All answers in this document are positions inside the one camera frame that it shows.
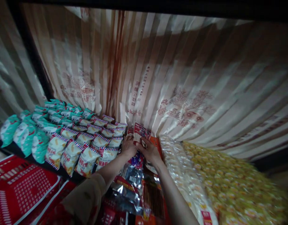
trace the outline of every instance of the snack package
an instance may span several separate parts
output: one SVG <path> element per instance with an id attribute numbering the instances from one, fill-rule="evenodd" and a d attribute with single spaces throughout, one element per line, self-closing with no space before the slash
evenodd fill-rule
<path id="1" fill-rule="evenodd" d="M 109 144 L 110 140 L 106 137 L 103 137 L 100 134 L 95 134 L 94 139 L 90 146 L 92 148 L 100 148 L 100 147 L 106 147 Z"/>
<path id="2" fill-rule="evenodd" d="M 114 129 L 109 129 L 109 130 L 114 132 L 113 137 L 121 137 L 125 133 L 125 128 L 124 127 L 114 128 Z"/>
<path id="3" fill-rule="evenodd" d="M 93 121 L 93 125 L 104 127 L 106 124 L 108 124 L 107 121 L 99 119 L 98 117 L 92 117 L 91 121 Z"/>
<path id="4" fill-rule="evenodd" d="M 79 125 L 81 125 L 81 126 L 87 126 L 88 123 L 89 123 L 89 124 L 92 124 L 93 122 L 92 122 L 92 121 L 89 121 L 89 120 L 86 120 L 86 119 L 84 119 L 84 118 L 80 118 L 79 121 L 78 121 L 78 123 L 79 123 Z"/>
<path id="5" fill-rule="evenodd" d="M 147 129 L 135 122 L 134 124 L 134 145 L 138 142 L 140 143 L 144 148 L 146 148 L 145 142 L 142 140 L 143 138 L 148 139 L 148 133 Z"/>
<path id="6" fill-rule="evenodd" d="M 40 164 L 45 162 L 45 154 L 48 148 L 48 143 L 49 137 L 41 130 L 38 130 L 33 136 L 31 152 L 35 161 Z"/>
<path id="7" fill-rule="evenodd" d="M 82 115 L 85 119 L 90 120 L 93 117 L 93 115 L 95 115 L 95 113 L 86 108 Z"/>
<path id="8" fill-rule="evenodd" d="M 20 114 L 20 119 L 24 120 L 25 118 L 30 118 L 31 119 L 32 114 L 29 112 L 29 110 L 23 110 Z"/>
<path id="9" fill-rule="evenodd" d="M 98 160 L 98 165 L 96 171 L 100 170 L 102 167 L 107 165 L 110 161 L 114 160 L 118 154 L 117 148 L 99 148 L 100 157 Z"/>
<path id="10" fill-rule="evenodd" d="M 55 108 L 57 104 L 52 102 L 45 102 L 45 108 Z"/>
<path id="11" fill-rule="evenodd" d="M 89 145 L 90 142 L 94 138 L 95 137 L 93 135 L 90 135 L 90 134 L 85 133 L 85 132 L 79 132 L 77 137 L 76 137 L 76 142 L 79 143 L 79 144 L 83 144 L 84 142 L 86 142 Z"/>
<path id="12" fill-rule="evenodd" d="M 60 162 L 70 177 L 73 176 L 78 157 L 83 150 L 82 145 L 78 144 L 72 138 L 69 140 Z"/>
<path id="13" fill-rule="evenodd" d="M 107 125 L 106 125 L 106 128 L 107 129 L 114 129 L 114 128 L 118 128 L 116 125 L 113 125 L 113 124 L 111 124 L 111 123 L 108 123 Z"/>
<path id="14" fill-rule="evenodd" d="M 60 114 L 60 113 L 61 113 L 60 110 L 53 109 L 53 108 L 48 109 L 48 114 L 49 114 L 49 115 L 52 115 L 52 114 Z"/>
<path id="15" fill-rule="evenodd" d="M 78 115 L 82 115 L 82 114 L 83 114 L 83 111 L 82 111 L 82 109 L 81 109 L 79 106 L 77 106 L 77 107 L 75 108 L 74 113 L 75 113 L 75 114 L 78 114 Z"/>
<path id="16" fill-rule="evenodd" d="M 68 103 L 68 104 L 67 104 L 67 108 L 68 108 L 69 110 L 75 110 L 76 107 L 75 107 L 74 105 Z"/>
<path id="17" fill-rule="evenodd" d="M 115 135 L 115 132 L 106 128 L 103 128 L 101 134 L 106 138 L 112 138 Z"/>
<path id="18" fill-rule="evenodd" d="M 109 139 L 110 140 L 110 143 L 107 147 L 109 148 L 119 148 L 122 141 L 123 141 L 123 137 L 112 137 Z"/>
<path id="19" fill-rule="evenodd" d="M 59 170 L 60 159 L 63 155 L 63 151 L 67 145 L 67 142 L 68 139 L 57 133 L 52 134 L 50 138 L 45 155 L 45 161 L 52 165 L 56 170 Z"/>
<path id="20" fill-rule="evenodd" d="M 28 120 L 30 120 L 26 122 L 28 127 L 23 131 L 20 138 L 21 140 L 19 140 L 21 144 L 21 150 L 24 153 L 25 157 L 29 156 L 32 153 L 33 137 L 37 133 L 37 129 L 33 121 L 31 119 Z"/>
<path id="21" fill-rule="evenodd" d="M 40 107 L 38 105 L 35 106 L 34 112 L 42 112 L 42 113 L 47 113 L 48 112 L 48 108 L 44 108 L 44 107 Z"/>
<path id="22" fill-rule="evenodd" d="M 3 141 L 3 145 L 1 146 L 6 147 L 13 141 L 13 136 L 20 125 L 20 120 L 17 115 L 12 115 L 7 118 L 4 122 L 3 126 L 0 129 L 0 137 Z"/>
<path id="23" fill-rule="evenodd" d="M 62 121 L 63 121 L 63 117 L 56 113 L 50 114 L 49 119 L 51 120 L 52 123 L 55 123 L 55 124 L 62 124 Z"/>
<path id="24" fill-rule="evenodd" d="M 66 105 L 66 102 L 65 101 L 62 101 L 62 100 L 58 100 L 58 99 L 50 99 L 50 101 L 54 104 L 57 104 L 57 105 L 63 105 L 65 106 Z"/>
<path id="25" fill-rule="evenodd" d="M 63 127 L 60 131 L 60 135 L 67 138 L 67 139 L 73 139 L 75 140 L 76 136 L 77 136 L 78 132 L 75 130 L 71 130 L 68 127 Z"/>
<path id="26" fill-rule="evenodd" d="M 100 154 L 98 149 L 89 147 L 87 143 L 84 143 L 83 148 L 84 150 L 79 157 L 75 171 L 80 175 L 89 178 L 92 174 L 97 158 L 100 157 Z"/>
<path id="27" fill-rule="evenodd" d="M 103 129 L 102 127 L 95 126 L 95 125 L 92 125 L 90 123 L 87 124 L 87 128 L 88 128 L 88 133 L 90 133 L 90 134 L 99 133 Z"/>
<path id="28" fill-rule="evenodd" d="M 73 127 L 74 122 L 72 120 L 66 119 L 66 118 L 62 118 L 62 125 L 66 126 L 66 127 Z"/>
<path id="29" fill-rule="evenodd" d="M 43 118 L 48 118 L 48 114 L 47 113 L 43 113 L 43 112 L 34 112 L 33 114 L 32 114 L 32 120 L 34 121 L 34 122 L 38 122 L 38 120 L 41 118 L 41 117 L 43 117 Z"/>
<path id="30" fill-rule="evenodd" d="M 115 123 L 115 125 L 117 126 L 117 127 L 124 127 L 124 128 L 126 128 L 128 125 L 126 124 L 126 123 Z"/>
<path id="31" fill-rule="evenodd" d="M 84 131 L 84 132 L 86 132 L 88 130 L 88 128 L 86 126 L 76 126 L 76 125 L 73 125 L 72 129 L 76 130 L 76 131 Z"/>
<path id="32" fill-rule="evenodd" d="M 112 121 L 115 120 L 114 118 L 109 117 L 109 116 L 104 115 L 104 114 L 102 115 L 102 119 L 105 120 L 105 121 L 107 121 L 107 122 L 109 122 L 109 123 L 111 123 Z"/>

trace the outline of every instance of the shopping basket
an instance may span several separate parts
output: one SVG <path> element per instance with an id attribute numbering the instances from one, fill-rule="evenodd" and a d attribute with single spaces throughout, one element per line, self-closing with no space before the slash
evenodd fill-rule
<path id="1" fill-rule="evenodd" d="M 60 177 L 17 156 L 0 161 L 0 224 L 19 224 L 59 184 Z"/>

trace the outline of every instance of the beige fabric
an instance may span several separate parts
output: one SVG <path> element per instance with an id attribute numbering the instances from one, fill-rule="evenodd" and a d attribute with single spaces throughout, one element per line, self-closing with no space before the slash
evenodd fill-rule
<path id="1" fill-rule="evenodd" d="M 0 1 L 0 127 L 9 116 L 43 105 L 44 99 L 8 7 Z"/>
<path id="2" fill-rule="evenodd" d="M 288 145 L 288 24 L 68 9 L 24 4 L 56 98 L 248 160 Z"/>

